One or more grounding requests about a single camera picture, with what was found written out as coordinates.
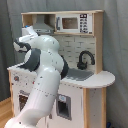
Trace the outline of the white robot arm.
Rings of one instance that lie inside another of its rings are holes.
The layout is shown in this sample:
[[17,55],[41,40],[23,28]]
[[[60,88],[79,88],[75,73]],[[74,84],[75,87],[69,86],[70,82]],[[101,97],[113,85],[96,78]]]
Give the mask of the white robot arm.
[[35,71],[37,78],[24,108],[4,128],[38,128],[38,121],[50,114],[60,81],[69,69],[58,53],[59,42],[54,37],[38,35],[32,26],[25,31],[27,34],[16,38],[13,45],[16,51],[26,53],[20,68]]

